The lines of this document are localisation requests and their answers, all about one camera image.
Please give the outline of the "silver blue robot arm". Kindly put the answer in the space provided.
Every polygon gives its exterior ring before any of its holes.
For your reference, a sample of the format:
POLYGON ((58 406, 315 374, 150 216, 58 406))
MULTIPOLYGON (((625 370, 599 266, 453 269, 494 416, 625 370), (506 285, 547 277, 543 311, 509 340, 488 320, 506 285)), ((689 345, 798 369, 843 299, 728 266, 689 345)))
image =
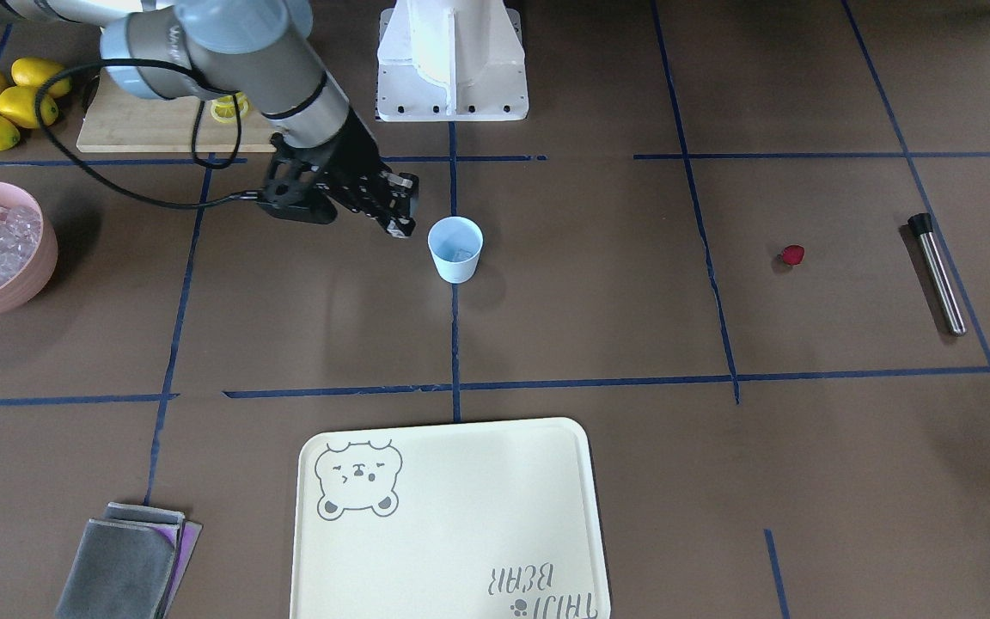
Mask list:
POLYGON ((100 28, 100 57, 79 71, 105 70, 141 99, 243 94, 272 126, 272 158, 262 187, 232 200, 311 224, 345 208, 396 238, 413 233, 417 176, 382 160, 308 43, 307 1, 0 1, 0 25, 24 21, 100 28))

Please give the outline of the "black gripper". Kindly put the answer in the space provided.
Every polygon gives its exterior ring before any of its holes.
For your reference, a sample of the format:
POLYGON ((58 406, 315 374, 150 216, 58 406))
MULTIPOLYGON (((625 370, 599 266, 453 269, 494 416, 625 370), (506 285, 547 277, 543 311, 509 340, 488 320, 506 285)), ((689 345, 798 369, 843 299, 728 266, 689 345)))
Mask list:
POLYGON ((290 157, 297 165, 290 220, 332 223, 335 205, 341 205, 375 219, 394 238, 412 236, 418 176, 385 171, 372 134, 354 111, 325 144, 292 148, 290 157))

